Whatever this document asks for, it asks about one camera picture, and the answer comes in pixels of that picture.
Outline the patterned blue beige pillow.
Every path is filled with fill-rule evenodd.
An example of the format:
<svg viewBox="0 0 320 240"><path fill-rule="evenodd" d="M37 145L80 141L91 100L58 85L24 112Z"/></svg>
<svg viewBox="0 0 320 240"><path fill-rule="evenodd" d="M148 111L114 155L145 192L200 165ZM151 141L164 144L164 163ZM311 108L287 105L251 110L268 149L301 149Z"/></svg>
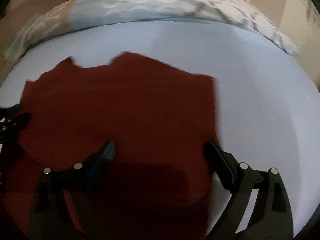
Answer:
<svg viewBox="0 0 320 240"><path fill-rule="evenodd" d="M50 38L126 22L196 18L218 21L259 33L290 55L297 46L260 10L243 0L69 0L44 15L34 16L3 53L15 62Z"/></svg>

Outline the light blue bed sheet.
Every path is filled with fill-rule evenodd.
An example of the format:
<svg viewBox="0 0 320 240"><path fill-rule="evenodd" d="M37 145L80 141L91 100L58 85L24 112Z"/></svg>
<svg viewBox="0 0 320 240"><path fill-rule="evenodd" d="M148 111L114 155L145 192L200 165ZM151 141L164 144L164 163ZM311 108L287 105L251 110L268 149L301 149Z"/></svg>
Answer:
<svg viewBox="0 0 320 240"><path fill-rule="evenodd" d="M319 206L319 92L295 59L263 36L220 22L129 22L57 37L30 50L1 86L1 105L71 56L83 67L131 51L217 79L222 148L257 170L279 170L294 232Z"/></svg>

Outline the dark red knitted sweater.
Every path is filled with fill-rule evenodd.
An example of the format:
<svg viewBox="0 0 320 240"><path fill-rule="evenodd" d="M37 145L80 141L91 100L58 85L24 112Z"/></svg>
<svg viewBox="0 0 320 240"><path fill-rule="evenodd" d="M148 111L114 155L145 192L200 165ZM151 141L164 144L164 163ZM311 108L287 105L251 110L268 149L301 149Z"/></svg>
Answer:
<svg viewBox="0 0 320 240"><path fill-rule="evenodd" d="M1 144L1 239L33 239L35 189L112 140L116 155L102 239L204 239L216 139L215 80L125 52L82 68L61 61L27 81L26 129Z"/></svg>

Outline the beige padded headboard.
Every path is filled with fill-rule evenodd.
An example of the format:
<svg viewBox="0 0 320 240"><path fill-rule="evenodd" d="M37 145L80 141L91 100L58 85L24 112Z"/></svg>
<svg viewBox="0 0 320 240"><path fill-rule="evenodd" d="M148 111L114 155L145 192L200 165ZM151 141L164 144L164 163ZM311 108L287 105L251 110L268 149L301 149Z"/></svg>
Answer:
<svg viewBox="0 0 320 240"><path fill-rule="evenodd" d="M9 1L1 14L1 82L30 47L75 32L68 15L76 1Z"/></svg>

